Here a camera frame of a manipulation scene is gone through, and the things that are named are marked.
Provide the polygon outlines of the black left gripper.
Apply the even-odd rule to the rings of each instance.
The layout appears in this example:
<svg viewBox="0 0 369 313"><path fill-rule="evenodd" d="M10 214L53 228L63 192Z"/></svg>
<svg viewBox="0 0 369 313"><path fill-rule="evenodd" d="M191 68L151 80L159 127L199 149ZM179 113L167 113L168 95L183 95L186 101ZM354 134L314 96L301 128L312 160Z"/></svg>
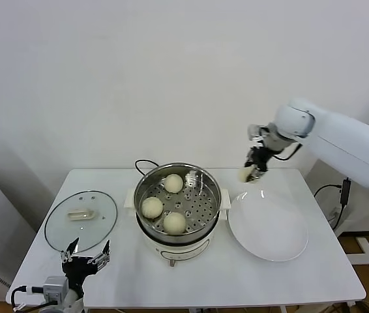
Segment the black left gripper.
<svg viewBox="0 0 369 313"><path fill-rule="evenodd" d="M80 288L84 280L98 273L110 262L110 240L107 240L102 252L95 257L73 256L78 247L79 237L71 242L66 250L60 251L62 270L68 279L69 288Z"/></svg>

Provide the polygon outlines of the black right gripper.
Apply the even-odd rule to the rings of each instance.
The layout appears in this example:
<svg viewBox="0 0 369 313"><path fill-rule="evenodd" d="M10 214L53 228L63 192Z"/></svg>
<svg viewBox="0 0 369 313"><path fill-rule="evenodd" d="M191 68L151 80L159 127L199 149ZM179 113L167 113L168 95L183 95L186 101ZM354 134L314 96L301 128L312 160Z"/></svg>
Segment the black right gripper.
<svg viewBox="0 0 369 313"><path fill-rule="evenodd" d="M252 166L251 171L251 182L255 183L261 179L268 170L267 163L274 156L274 151L267 147L256 147L250 148L247 153L244 167Z"/></svg>

